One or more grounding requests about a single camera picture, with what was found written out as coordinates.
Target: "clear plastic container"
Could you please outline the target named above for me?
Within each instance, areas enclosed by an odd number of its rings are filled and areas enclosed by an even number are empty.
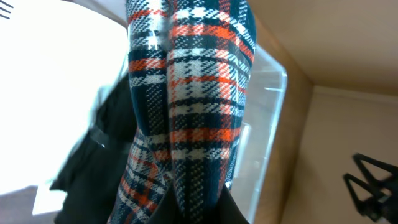
[[[254,222],[286,86],[284,67],[257,45],[231,191],[249,223]]]

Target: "white surface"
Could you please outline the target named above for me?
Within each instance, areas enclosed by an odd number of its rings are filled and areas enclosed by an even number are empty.
[[[8,3],[11,19],[0,18],[0,194],[57,175],[128,50],[125,28],[84,7]]]
[[[40,184],[37,187],[32,215],[56,212],[62,209],[62,204],[67,194],[61,190],[49,191],[51,183],[51,181],[48,181],[47,183]]]

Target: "black object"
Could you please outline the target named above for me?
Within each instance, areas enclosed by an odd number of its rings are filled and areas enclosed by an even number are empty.
[[[2,1],[2,0],[0,0],[0,3],[3,3],[4,5],[10,7],[11,9],[14,8],[12,5],[7,4],[6,2],[4,2],[4,1]],[[8,11],[7,9],[5,9],[5,8],[3,8],[3,7],[0,7],[0,11],[4,11],[4,12],[9,13],[9,14],[11,13],[10,11]],[[4,15],[2,15],[2,14],[0,14],[0,17],[3,17],[3,18],[5,18],[5,19],[10,19],[10,17],[4,16]]]
[[[128,75],[98,108],[95,125],[52,184],[68,192],[56,224],[104,224],[112,212],[136,133]]]
[[[235,204],[228,188],[224,185],[217,206],[204,222],[207,224],[249,224]],[[172,185],[167,189],[147,224],[188,224],[185,223],[175,199]]]
[[[368,216],[374,222],[385,218],[391,224],[398,224],[398,167],[362,154],[355,154],[353,159],[368,182],[367,184],[351,174],[345,174],[343,177],[357,211],[362,216]],[[364,166],[363,161],[386,170],[391,175],[384,180],[377,180]],[[368,191],[372,197],[361,201],[356,195],[351,181]],[[386,195],[381,191],[383,189],[389,190],[391,194]]]

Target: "tartan pattern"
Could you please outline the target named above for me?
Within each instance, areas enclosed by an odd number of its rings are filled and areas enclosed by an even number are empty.
[[[137,133],[108,223],[145,223],[172,184],[186,223],[231,185],[254,59],[246,0],[127,0]]]

